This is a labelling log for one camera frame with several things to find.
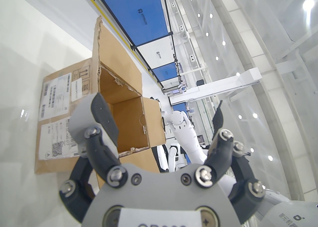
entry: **ceiling light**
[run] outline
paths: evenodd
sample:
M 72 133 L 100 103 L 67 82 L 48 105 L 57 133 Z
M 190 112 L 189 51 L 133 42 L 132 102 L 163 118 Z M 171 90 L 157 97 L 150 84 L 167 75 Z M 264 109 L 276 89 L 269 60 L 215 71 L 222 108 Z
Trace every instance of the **ceiling light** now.
M 315 2 L 313 0 L 305 0 L 305 2 L 302 4 L 302 8 L 304 11 L 311 11 L 311 9 L 314 7 Z

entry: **white floor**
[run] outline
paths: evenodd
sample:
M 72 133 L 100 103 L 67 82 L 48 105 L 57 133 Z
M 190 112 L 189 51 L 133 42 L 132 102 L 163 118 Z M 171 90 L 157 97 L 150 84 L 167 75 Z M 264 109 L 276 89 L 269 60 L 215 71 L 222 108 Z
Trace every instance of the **white floor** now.
M 69 173 L 34 174 L 35 139 L 43 77 L 91 51 L 25 0 L 0 4 L 0 226 L 79 226 L 58 195 Z M 169 110 L 168 98 L 138 67 L 143 95 Z

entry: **logo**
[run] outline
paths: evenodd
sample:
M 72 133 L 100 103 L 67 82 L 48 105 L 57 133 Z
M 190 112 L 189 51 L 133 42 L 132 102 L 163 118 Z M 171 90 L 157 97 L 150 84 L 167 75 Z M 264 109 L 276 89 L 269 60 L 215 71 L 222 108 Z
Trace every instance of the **logo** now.
M 301 217 L 301 216 L 299 216 L 298 214 L 295 215 L 293 218 L 294 218 L 294 220 L 296 220 L 296 221 L 300 221 L 301 219 L 304 219 L 304 217 Z
M 148 25 L 147 20 L 146 20 L 144 14 L 142 13 L 142 9 L 138 9 L 138 13 L 141 15 L 142 20 L 145 23 L 145 25 Z

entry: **open cardboard box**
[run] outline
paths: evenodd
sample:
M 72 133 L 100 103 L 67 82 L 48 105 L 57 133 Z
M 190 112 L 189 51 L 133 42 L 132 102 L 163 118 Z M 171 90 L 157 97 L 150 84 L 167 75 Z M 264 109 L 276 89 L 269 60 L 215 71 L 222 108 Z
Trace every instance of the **open cardboard box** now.
M 51 91 L 56 94 L 54 107 L 50 99 Z M 117 124 L 120 161 L 159 172 L 150 149 L 166 141 L 159 103 L 142 97 L 140 71 L 99 17 L 95 26 L 92 58 L 44 78 L 35 173 L 73 169 L 78 153 L 74 149 L 74 141 L 70 140 L 68 119 L 81 99 L 95 92 L 100 92 L 105 98 Z M 54 128 L 54 136 L 49 128 Z M 66 146 L 63 145 L 64 152 L 56 148 L 61 148 L 61 140 L 66 143 Z

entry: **yellow stripe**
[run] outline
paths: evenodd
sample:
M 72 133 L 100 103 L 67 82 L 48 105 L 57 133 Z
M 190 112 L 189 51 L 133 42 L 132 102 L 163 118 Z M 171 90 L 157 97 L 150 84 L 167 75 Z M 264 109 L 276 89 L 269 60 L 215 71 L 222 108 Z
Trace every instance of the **yellow stripe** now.
M 125 43 L 125 45 L 127 46 L 127 48 L 134 54 L 134 56 L 137 58 L 137 60 L 140 62 L 140 64 L 143 66 L 143 68 L 145 70 L 148 71 L 148 68 L 142 63 L 142 61 L 139 59 L 139 57 L 136 55 L 136 53 L 131 49 L 130 45 L 124 40 L 124 38 L 122 37 L 122 35 L 120 35 L 120 33 L 118 32 L 118 30 L 115 28 L 115 26 L 112 24 L 112 22 L 108 19 L 108 17 L 106 16 L 106 14 L 101 10 L 101 8 L 99 7 L 99 5 L 95 2 L 95 0 L 90 0 L 94 6 L 98 9 L 98 11 L 101 13 L 101 15 L 104 17 L 104 19 L 106 19 L 106 21 L 108 22 L 108 24 L 113 28 L 113 30 L 117 33 L 117 35 L 120 37 L 120 39 Z M 152 77 L 152 79 L 157 83 L 157 85 L 159 86 L 157 80 L 154 78 L 154 76 L 149 72 L 150 76 Z

